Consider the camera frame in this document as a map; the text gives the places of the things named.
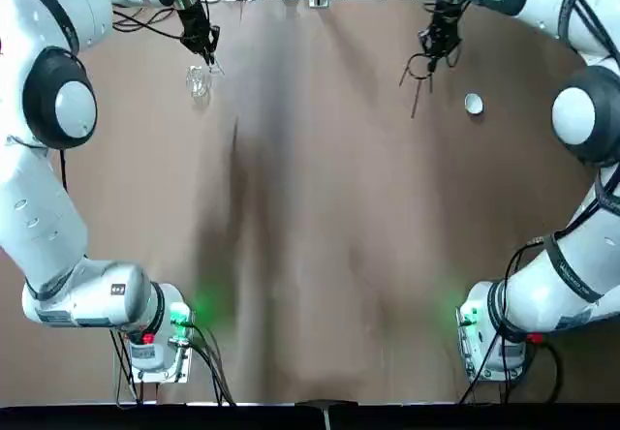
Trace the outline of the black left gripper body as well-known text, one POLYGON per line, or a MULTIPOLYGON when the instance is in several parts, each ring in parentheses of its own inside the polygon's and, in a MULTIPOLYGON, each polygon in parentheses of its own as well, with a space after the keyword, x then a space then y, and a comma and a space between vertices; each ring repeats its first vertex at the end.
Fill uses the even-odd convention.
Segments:
POLYGON ((193 53, 202 53, 204 48, 210 51, 210 27, 213 24, 209 10, 202 2, 178 10, 177 14, 183 26, 180 42, 193 53))

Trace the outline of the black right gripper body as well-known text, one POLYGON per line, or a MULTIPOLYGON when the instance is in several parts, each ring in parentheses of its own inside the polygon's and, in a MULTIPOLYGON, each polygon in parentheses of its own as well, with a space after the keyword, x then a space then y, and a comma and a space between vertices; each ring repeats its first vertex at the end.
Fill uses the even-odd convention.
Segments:
POLYGON ((461 39, 458 23, 462 17, 460 6, 435 6, 431 12, 428 36, 433 46, 457 46, 461 39))

